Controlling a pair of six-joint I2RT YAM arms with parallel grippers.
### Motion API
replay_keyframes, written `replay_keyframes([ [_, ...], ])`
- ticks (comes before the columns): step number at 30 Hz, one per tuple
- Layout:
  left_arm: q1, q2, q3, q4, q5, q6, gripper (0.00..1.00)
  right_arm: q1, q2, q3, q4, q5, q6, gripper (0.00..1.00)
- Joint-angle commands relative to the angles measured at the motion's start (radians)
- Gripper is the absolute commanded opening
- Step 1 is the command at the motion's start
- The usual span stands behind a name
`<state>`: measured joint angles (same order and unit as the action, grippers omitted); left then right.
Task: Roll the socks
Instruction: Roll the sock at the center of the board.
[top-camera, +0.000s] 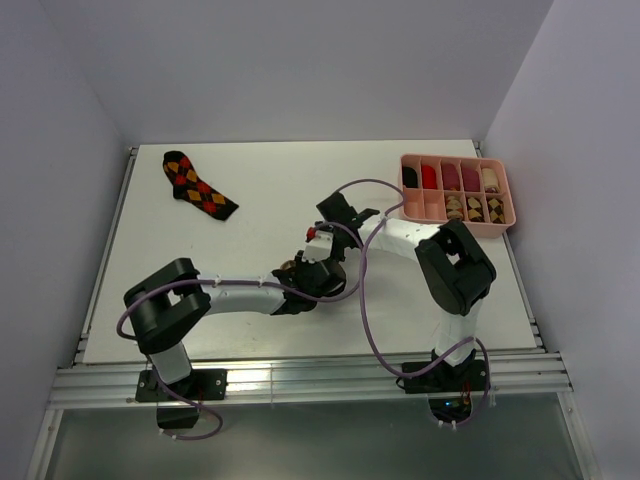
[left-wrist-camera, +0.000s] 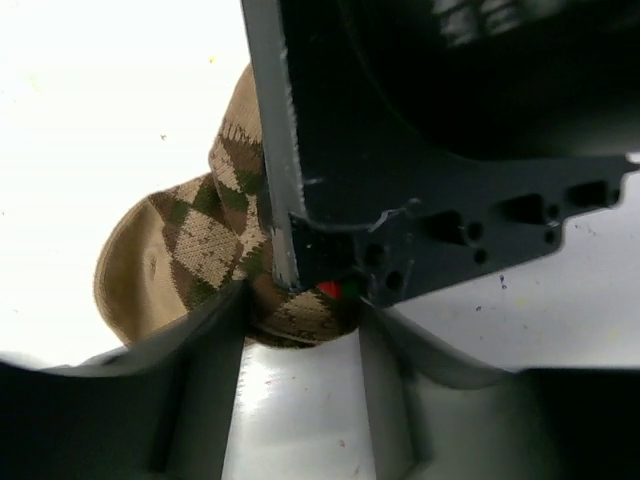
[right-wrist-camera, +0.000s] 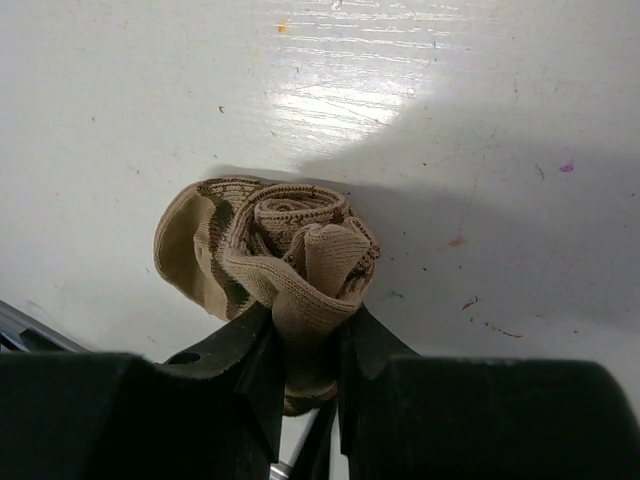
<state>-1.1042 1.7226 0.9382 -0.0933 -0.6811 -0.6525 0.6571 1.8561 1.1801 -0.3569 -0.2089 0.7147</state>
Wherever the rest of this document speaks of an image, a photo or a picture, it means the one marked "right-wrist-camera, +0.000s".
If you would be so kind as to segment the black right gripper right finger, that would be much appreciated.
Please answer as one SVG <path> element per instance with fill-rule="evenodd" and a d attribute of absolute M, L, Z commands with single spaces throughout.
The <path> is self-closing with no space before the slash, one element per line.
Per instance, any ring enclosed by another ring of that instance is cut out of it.
<path fill-rule="evenodd" d="M 639 425 L 588 361 L 440 358 L 366 309 L 339 330 L 341 451 L 353 479 L 635 479 Z"/>

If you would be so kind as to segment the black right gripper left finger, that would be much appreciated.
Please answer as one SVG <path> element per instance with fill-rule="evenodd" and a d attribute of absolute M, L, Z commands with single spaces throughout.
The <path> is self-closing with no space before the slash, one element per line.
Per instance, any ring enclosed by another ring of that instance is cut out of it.
<path fill-rule="evenodd" d="M 279 342 L 261 306 L 163 363 L 1 353 L 1 475 L 265 479 L 282 406 Z"/>

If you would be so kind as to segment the beige brown argyle sock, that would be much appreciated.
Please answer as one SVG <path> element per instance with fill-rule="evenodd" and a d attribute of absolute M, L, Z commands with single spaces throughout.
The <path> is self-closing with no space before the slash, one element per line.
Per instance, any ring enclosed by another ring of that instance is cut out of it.
<path fill-rule="evenodd" d="M 284 412 L 333 398 L 329 339 L 361 306 L 380 248 L 346 197 L 308 184 L 224 177 L 191 184 L 154 236 L 158 274 L 233 321 L 261 305 L 285 350 Z"/>

